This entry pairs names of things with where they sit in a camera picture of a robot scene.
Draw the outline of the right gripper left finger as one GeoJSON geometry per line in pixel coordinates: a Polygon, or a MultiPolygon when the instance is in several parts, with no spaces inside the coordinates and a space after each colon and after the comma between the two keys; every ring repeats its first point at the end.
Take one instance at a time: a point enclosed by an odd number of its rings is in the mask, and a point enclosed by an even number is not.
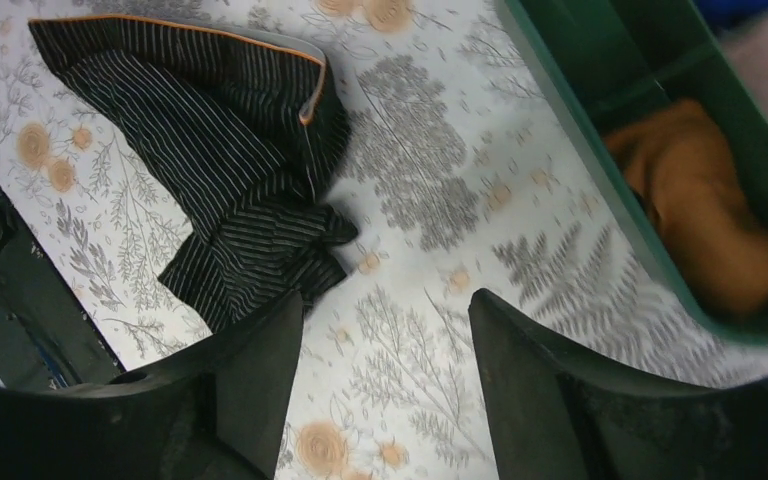
{"type": "Polygon", "coordinates": [[[302,330],[291,292],[106,384],[0,388],[0,479],[270,479],[302,330]]]}

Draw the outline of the black striped underwear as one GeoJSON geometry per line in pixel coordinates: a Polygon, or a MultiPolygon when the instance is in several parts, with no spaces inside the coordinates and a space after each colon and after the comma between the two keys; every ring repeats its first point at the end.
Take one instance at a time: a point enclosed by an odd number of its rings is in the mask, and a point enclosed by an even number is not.
{"type": "Polygon", "coordinates": [[[46,66],[110,120],[192,226],[158,279],[213,332],[345,278],[353,222],[324,202],[349,115],[317,47],[129,15],[35,19],[46,66]]]}

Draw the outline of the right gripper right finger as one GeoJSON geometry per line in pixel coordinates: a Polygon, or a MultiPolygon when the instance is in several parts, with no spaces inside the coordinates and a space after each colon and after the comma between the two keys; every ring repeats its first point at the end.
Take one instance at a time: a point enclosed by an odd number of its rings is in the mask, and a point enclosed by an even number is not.
{"type": "Polygon", "coordinates": [[[768,377],[711,389],[597,353],[494,293],[469,307],[503,479],[768,479],[768,377]]]}

